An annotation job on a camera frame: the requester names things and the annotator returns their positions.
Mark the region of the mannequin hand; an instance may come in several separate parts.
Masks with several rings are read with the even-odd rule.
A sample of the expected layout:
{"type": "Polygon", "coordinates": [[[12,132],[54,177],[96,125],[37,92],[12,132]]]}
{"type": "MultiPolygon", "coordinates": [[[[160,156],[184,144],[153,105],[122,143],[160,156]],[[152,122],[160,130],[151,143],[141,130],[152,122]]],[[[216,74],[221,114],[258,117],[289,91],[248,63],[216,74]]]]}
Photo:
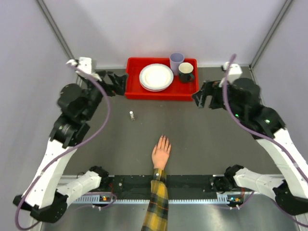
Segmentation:
{"type": "Polygon", "coordinates": [[[170,156],[170,152],[171,143],[165,135],[162,135],[152,151],[152,163],[154,169],[165,169],[170,156]]]}

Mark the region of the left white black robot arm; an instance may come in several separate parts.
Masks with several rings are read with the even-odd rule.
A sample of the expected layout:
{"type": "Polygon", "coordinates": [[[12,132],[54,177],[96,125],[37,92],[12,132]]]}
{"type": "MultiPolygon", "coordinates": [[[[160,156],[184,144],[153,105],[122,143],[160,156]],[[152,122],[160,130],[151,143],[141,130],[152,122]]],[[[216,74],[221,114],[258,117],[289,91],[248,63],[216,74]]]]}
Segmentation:
{"type": "Polygon", "coordinates": [[[13,200],[18,209],[29,211],[38,222],[56,223],[75,200],[92,190],[104,191],[109,186],[108,172],[99,166],[58,186],[70,158],[86,144],[84,137],[90,129],[88,121],[102,99],[125,94],[128,74],[118,76],[112,71],[97,74],[99,80],[82,78],[85,88],[75,83],[62,88],[57,101],[61,115],[53,125],[43,160],[31,185],[13,200]]]}

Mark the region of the yellow plaid sleeve forearm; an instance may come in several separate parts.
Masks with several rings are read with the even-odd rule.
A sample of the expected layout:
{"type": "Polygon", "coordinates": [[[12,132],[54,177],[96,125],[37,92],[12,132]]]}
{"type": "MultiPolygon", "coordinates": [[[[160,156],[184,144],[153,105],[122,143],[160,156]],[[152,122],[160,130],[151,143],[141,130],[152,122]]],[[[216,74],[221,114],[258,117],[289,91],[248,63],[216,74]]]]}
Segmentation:
{"type": "Polygon", "coordinates": [[[151,197],[142,225],[142,231],[166,231],[168,224],[167,175],[164,170],[154,169],[151,180],[151,197]]]}

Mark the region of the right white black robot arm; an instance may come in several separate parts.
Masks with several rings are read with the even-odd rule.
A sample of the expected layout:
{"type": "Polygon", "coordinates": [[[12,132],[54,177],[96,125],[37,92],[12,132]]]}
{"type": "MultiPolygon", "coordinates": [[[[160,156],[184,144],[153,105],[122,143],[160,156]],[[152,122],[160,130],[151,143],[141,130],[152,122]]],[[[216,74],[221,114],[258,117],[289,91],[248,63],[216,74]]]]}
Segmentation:
{"type": "Polygon", "coordinates": [[[272,108],[261,104],[260,87],[248,78],[238,78],[223,88],[222,81],[205,81],[192,95],[198,108],[206,98],[210,109],[226,109],[238,125],[270,155],[282,177],[258,174],[241,165],[228,167],[222,177],[213,177],[217,192],[247,188],[274,200],[289,215],[308,212],[308,165],[295,147],[284,121],[272,108]]]}

